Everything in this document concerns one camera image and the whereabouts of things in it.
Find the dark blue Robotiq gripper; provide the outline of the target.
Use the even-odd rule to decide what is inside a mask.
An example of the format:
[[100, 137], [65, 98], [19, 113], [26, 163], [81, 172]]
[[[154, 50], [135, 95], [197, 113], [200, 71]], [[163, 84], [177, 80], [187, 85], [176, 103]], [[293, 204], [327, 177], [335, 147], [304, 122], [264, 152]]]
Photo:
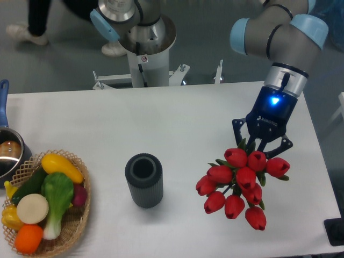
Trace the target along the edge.
[[273, 150], [264, 152], [267, 159], [272, 159], [293, 147], [292, 141], [285, 135], [286, 125], [298, 99], [276, 89], [263, 86], [246, 118], [233, 119], [232, 126], [236, 144], [243, 140], [241, 128], [247, 125], [249, 139], [247, 146], [260, 139], [272, 142], [281, 137], [281, 143]]

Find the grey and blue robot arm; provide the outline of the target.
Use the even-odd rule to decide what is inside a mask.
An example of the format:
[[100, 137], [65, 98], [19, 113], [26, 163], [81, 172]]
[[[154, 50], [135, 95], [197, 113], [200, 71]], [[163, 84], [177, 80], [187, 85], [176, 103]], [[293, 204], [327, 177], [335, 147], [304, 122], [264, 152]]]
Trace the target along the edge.
[[[257, 149], [268, 159], [292, 147], [286, 125], [328, 34], [327, 24], [311, 15], [314, 5], [314, 1], [265, 1], [259, 17], [239, 19], [231, 29], [232, 50], [272, 63], [251, 112], [232, 121], [236, 142], [243, 141], [241, 128], [246, 125], [246, 150], [259, 140]], [[169, 72], [176, 28], [161, 13], [159, 1], [99, 1], [90, 19], [104, 38], [118, 41], [126, 50], [133, 87], [181, 84], [181, 71]], [[265, 151], [276, 139], [280, 146]]]

